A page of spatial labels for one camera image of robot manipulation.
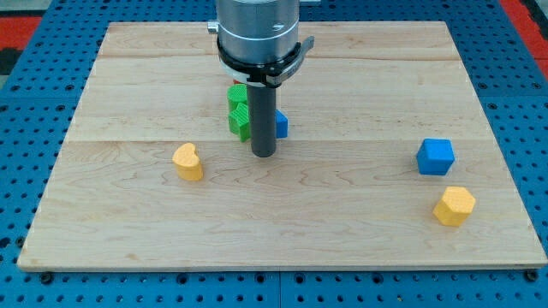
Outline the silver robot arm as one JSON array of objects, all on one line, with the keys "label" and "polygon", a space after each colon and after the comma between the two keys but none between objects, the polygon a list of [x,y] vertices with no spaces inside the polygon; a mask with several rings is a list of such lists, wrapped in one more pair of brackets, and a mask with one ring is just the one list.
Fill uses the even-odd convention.
[{"label": "silver robot arm", "polygon": [[266,65],[296,52],[298,0],[217,0],[217,49],[226,68]]}]

